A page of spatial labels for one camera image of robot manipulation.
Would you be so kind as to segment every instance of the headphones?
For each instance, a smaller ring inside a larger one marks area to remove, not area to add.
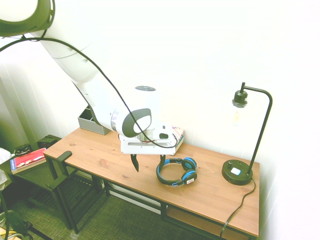
[[[160,172],[162,167],[167,164],[181,164],[183,169],[186,172],[182,175],[181,179],[178,180],[165,180],[161,175]],[[186,157],[184,159],[181,158],[170,158],[164,161],[164,164],[160,163],[156,167],[156,176],[162,184],[169,185],[169,186],[179,186],[184,184],[191,184],[197,179],[196,173],[197,163],[191,157]]]

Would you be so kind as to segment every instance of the wooden shelf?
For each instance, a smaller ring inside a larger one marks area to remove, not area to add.
[[[166,209],[166,215],[173,219],[179,220],[185,224],[190,226],[194,226],[198,229],[206,231],[216,236],[220,236],[220,232],[222,230],[222,226],[205,220],[203,218],[197,217],[195,215],[189,214],[185,211],[179,210],[175,207],[168,206]],[[231,229],[225,229],[223,233],[223,238],[227,240],[249,240],[248,236],[240,234]]]

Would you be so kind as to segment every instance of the desk top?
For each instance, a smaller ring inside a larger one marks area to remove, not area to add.
[[[229,183],[222,176],[221,171],[225,161],[241,158],[185,143],[174,157],[193,158],[197,163],[197,179],[188,185],[164,185],[156,176],[156,167],[160,162],[159,155],[137,155],[139,162],[139,172],[137,172],[130,155],[121,153],[120,144],[116,132],[111,131],[107,135],[101,135],[78,128],[48,148],[44,154],[57,158],[65,151],[71,151],[72,156],[65,161],[68,165],[221,224],[224,224],[239,207],[243,196],[254,188],[252,181],[247,185],[238,186]],[[244,199],[243,206],[228,225],[257,237],[260,164],[255,162],[252,170],[256,189]],[[181,179],[184,172],[180,164],[172,163],[163,167],[161,176],[167,180],[176,180]]]

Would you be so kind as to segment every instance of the desk lamp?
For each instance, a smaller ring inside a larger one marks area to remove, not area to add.
[[[255,162],[255,158],[256,158],[256,155],[258,152],[258,148],[259,148],[261,138],[264,133],[266,124],[267,124],[267,120],[268,120],[269,113],[270,113],[270,110],[272,107],[272,102],[273,102],[270,93],[268,93],[267,91],[262,90],[262,89],[258,89],[258,88],[254,88],[254,87],[250,87],[250,86],[245,86],[245,84],[246,83],[243,82],[242,86],[241,86],[241,90],[236,91],[234,94],[234,99],[232,100],[232,104],[235,107],[244,108],[247,105],[248,94],[247,94],[247,92],[244,91],[245,89],[266,94],[269,97],[269,106],[267,108],[267,111],[266,111],[266,114],[264,117],[264,121],[262,124],[260,135],[259,135],[258,141],[256,143],[250,165],[246,164],[243,161],[233,159],[233,160],[226,161],[222,166],[223,177],[228,182],[230,182],[234,185],[246,185],[246,184],[250,183],[250,181],[252,179],[252,175],[253,175],[252,166]]]

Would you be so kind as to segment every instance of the box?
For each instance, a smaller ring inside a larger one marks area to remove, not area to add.
[[[104,126],[98,125],[93,120],[89,106],[84,109],[78,117],[80,128],[95,132],[97,134],[106,135],[110,130]]]

